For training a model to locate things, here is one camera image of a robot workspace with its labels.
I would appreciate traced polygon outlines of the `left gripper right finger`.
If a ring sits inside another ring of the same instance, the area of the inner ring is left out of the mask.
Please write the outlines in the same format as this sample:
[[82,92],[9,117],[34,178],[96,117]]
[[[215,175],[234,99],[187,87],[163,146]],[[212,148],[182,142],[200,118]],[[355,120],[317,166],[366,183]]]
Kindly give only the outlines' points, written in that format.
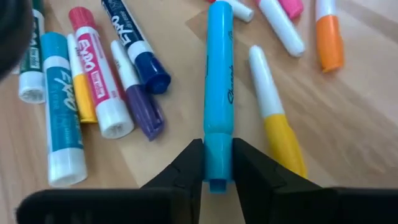
[[321,187],[242,140],[233,172],[246,223],[397,224],[397,190]]

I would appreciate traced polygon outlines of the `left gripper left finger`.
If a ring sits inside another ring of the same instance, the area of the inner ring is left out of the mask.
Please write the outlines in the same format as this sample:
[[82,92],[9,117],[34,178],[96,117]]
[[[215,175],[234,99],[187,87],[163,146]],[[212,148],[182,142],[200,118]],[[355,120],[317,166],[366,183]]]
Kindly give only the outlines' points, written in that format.
[[198,223],[203,142],[194,139],[139,189],[48,189],[27,196],[18,223]]

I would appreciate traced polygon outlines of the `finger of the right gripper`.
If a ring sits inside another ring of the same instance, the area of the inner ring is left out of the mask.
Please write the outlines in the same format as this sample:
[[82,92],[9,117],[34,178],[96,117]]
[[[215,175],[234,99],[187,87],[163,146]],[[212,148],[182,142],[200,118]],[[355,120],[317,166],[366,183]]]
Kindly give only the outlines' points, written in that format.
[[32,37],[33,15],[29,0],[1,0],[1,79],[21,61]]

